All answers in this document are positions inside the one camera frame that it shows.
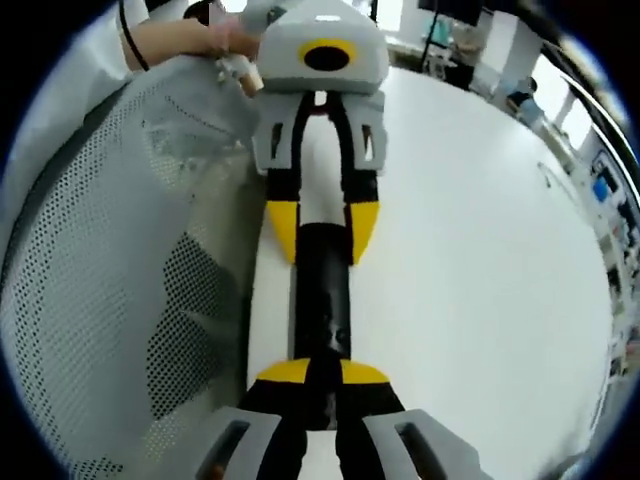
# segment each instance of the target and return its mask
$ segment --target white tabletop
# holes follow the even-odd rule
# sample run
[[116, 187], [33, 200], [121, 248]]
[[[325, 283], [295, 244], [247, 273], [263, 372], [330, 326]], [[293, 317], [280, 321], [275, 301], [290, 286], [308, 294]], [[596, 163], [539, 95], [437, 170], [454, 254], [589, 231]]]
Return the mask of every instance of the white tabletop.
[[[390, 143], [378, 223], [351, 274], [353, 359], [477, 448], [496, 480], [533, 478], [588, 440], [612, 321], [596, 237], [524, 126], [411, 72], [392, 70], [383, 89]], [[303, 155], [303, 221], [343, 223], [326, 121], [310, 123]], [[287, 357], [290, 278], [264, 222], [251, 381]], [[332, 449], [326, 438], [316, 448]]]

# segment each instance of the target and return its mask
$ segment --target yellow circle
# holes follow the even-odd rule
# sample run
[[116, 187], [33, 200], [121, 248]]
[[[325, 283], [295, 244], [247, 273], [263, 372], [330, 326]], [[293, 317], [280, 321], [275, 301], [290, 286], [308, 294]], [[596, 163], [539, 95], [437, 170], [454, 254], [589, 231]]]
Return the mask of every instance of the yellow circle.
[[318, 47], [333, 47], [342, 50], [349, 57], [349, 63], [352, 63], [356, 59], [356, 46], [341, 38], [316, 38], [300, 46], [298, 49], [298, 59], [305, 64], [305, 56], [314, 48]]

